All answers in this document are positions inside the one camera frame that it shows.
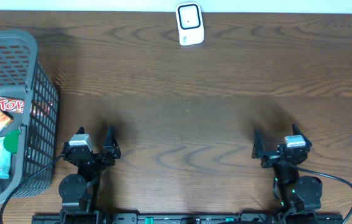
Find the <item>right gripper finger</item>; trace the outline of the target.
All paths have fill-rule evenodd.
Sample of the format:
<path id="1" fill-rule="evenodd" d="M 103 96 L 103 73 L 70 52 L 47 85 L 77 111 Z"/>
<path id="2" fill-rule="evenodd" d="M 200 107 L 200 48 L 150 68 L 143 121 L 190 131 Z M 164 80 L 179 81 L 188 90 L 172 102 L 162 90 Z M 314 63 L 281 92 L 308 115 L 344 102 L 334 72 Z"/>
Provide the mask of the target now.
<path id="1" fill-rule="evenodd" d="M 312 147 L 312 142 L 300 131 L 296 123 L 292 124 L 292 132 L 295 136 L 300 135 L 305 140 L 306 147 Z"/>
<path id="2" fill-rule="evenodd" d="M 254 131 L 254 145 L 252 149 L 251 157 L 253 159 L 261 159 L 264 156 L 264 147 L 262 144 L 262 140 L 260 138 L 259 130 L 255 129 Z"/>

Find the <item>green lid white jar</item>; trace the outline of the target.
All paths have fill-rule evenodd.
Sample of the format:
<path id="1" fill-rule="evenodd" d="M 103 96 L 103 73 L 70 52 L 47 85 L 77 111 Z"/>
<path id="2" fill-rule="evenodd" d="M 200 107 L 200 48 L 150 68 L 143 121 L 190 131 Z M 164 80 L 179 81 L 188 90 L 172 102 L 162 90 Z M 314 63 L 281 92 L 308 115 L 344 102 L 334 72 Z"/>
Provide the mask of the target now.
<path id="1" fill-rule="evenodd" d="M 20 135 L 21 131 L 19 129 L 15 129 L 5 136 L 3 144 L 6 151 L 10 152 L 11 154 L 17 154 Z"/>

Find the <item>red Top chocolate bar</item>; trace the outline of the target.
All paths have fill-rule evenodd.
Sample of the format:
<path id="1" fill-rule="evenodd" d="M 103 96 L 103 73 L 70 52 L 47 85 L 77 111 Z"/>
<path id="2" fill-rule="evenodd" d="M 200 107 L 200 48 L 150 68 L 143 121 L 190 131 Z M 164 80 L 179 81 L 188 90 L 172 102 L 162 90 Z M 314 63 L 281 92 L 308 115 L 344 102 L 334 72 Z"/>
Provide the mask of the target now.
<path id="1" fill-rule="evenodd" d="M 43 102 L 37 101 L 36 106 L 31 106 L 31 112 L 36 116 L 44 116 L 45 114 L 50 114 L 50 107 L 53 105 L 53 102 Z M 19 113 L 24 112 L 25 101 L 17 98 L 8 98 L 5 96 L 0 96 L 0 110 L 7 111 L 10 113 Z"/>

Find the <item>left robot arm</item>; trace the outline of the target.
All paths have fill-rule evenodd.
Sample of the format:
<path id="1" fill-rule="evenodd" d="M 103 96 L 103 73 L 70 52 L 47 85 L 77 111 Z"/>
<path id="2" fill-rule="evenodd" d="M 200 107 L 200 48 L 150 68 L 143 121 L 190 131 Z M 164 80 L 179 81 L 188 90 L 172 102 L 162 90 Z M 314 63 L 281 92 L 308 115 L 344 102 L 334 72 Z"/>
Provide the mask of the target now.
<path id="1" fill-rule="evenodd" d="M 111 223 L 113 218 L 105 210 L 96 207 L 102 171 L 114 166 L 121 158 L 121 151 L 110 126 L 103 143 L 104 152 L 94 153 L 89 134 L 83 127 L 64 143 L 63 159 L 77 167 L 77 173 L 63 178 L 59 185 L 62 209 L 59 213 L 61 224 L 71 223 Z"/>

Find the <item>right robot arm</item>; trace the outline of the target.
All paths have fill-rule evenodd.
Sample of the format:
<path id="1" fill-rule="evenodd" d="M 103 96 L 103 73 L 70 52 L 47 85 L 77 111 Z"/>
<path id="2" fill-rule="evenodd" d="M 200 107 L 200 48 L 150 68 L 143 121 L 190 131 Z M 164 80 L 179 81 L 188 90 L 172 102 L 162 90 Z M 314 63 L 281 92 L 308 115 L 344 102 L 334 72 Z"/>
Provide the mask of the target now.
<path id="1" fill-rule="evenodd" d="M 321 208 L 322 181 L 314 176 L 301 176 L 298 171 L 298 165 L 308 158 L 312 143 L 296 124 L 292 125 L 292 132 L 277 150 L 266 151 L 256 129 L 252 158 L 260 159 L 262 168 L 274 170 L 274 191 L 282 204 L 275 215 L 277 223 L 319 223 L 316 211 Z"/>

